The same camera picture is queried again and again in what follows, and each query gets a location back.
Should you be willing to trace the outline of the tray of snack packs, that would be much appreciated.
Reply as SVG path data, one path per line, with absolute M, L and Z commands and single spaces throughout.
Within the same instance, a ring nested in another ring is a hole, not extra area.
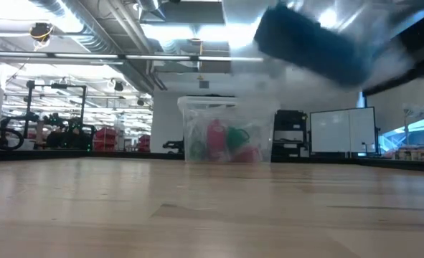
M 401 161 L 423 161 L 424 162 L 424 146 L 405 146 L 398 148 L 392 158 Z

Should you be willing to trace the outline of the pink bandage roll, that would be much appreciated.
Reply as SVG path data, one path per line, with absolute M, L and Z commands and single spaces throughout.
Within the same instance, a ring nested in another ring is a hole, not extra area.
M 219 120 L 207 126 L 207 155 L 211 161 L 222 161 L 226 154 L 226 129 Z

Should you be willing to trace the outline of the black equipment cart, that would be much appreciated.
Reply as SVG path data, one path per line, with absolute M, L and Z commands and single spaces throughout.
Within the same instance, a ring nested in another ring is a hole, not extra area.
M 298 158 L 308 151 L 307 114 L 298 110 L 278 110 L 275 114 L 272 159 Z

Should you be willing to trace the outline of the clear plastic storage bin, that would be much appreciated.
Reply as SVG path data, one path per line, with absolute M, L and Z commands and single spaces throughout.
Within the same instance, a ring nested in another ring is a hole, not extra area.
M 183 117 L 184 154 L 188 162 L 232 162 L 232 154 L 227 148 L 222 161 L 211 161 L 207 155 L 207 126 L 219 120 L 226 129 L 241 128 L 250 135 L 249 142 L 260 151 L 261 161 L 271 160 L 275 114 L 280 109 L 278 101 L 256 97 L 196 97 L 185 96 L 178 99 L 178 107 Z

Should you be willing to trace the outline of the red shelf unit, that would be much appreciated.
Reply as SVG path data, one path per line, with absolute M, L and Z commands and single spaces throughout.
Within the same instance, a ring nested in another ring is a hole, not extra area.
M 151 152 L 150 145 L 151 145 L 151 136 L 144 134 L 138 138 L 136 149 L 138 152 L 150 153 Z
M 94 151 L 115 151 L 118 146 L 118 131 L 114 127 L 103 127 L 93 137 Z

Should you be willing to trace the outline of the long ceiling light fixture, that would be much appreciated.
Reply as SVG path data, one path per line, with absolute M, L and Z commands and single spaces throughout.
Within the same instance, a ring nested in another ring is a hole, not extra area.
M 58 52 L 4 52 L 0 57 L 37 59 L 90 59 L 90 60 L 143 60 L 172 62 L 263 62 L 262 57 L 218 57 L 202 55 L 162 55 L 162 54 L 96 54 Z

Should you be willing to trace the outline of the green bandage roll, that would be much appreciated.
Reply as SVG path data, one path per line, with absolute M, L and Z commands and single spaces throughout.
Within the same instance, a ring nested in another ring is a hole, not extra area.
M 249 142 L 250 135 L 241 128 L 229 127 L 227 129 L 226 144 L 229 151 L 236 151 Z

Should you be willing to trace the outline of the red bandage roll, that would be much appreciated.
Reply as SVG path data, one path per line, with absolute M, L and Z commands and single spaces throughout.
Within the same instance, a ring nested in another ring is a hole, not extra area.
M 246 145 L 241 148 L 238 148 L 233 154 L 232 154 L 232 162 L 237 163 L 257 163 L 261 161 L 260 158 L 260 151 L 258 148 Z

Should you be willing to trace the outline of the white whiteboard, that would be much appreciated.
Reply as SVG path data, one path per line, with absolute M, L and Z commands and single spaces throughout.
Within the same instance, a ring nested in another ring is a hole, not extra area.
M 311 113 L 310 153 L 377 153 L 374 108 Z

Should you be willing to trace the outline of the clear plastic bag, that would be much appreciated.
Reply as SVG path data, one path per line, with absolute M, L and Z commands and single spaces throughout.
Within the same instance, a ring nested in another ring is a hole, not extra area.
M 368 49 L 370 77 L 359 85 L 340 85 L 260 52 L 255 32 L 265 10 L 279 3 Z M 238 96 L 270 98 L 280 108 L 305 110 L 402 76 L 414 59 L 400 33 L 424 18 L 424 0 L 222 0 L 222 9 L 231 57 L 263 58 L 232 62 Z

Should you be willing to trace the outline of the blue elastic bandage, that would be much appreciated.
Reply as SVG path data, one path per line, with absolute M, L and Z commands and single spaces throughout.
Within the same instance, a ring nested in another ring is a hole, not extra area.
M 254 41 L 263 54 L 340 85 L 359 85 L 371 75 L 368 49 L 282 3 L 265 10 Z

